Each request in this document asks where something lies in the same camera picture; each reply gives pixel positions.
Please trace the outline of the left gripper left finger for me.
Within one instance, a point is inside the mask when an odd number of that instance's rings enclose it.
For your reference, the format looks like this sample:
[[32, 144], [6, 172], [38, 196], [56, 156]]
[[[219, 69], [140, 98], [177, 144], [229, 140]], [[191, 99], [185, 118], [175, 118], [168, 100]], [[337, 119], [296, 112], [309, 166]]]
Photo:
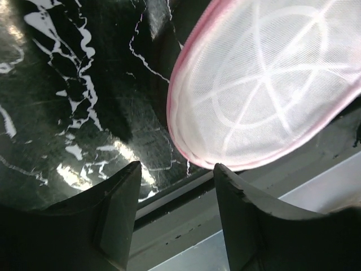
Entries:
[[141, 164], [43, 210], [1, 207], [2, 270], [125, 270]]

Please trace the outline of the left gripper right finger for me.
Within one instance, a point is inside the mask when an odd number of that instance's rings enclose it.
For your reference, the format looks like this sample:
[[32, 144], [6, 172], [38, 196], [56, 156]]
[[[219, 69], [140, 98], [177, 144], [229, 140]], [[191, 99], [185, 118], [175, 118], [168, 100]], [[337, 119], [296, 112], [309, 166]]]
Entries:
[[231, 270], [359, 270], [360, 208], [321, 214], [213, 170]]

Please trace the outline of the white mesh laundry bag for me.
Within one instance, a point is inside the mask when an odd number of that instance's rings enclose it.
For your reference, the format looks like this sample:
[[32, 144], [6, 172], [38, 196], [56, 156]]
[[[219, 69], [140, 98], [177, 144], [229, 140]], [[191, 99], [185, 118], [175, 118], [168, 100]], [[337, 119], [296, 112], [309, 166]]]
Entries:
[[166, 117], [191, 163], [242, 171], [303, 146], [359, 96], [359, 1], [211, 1], [175, 62]]

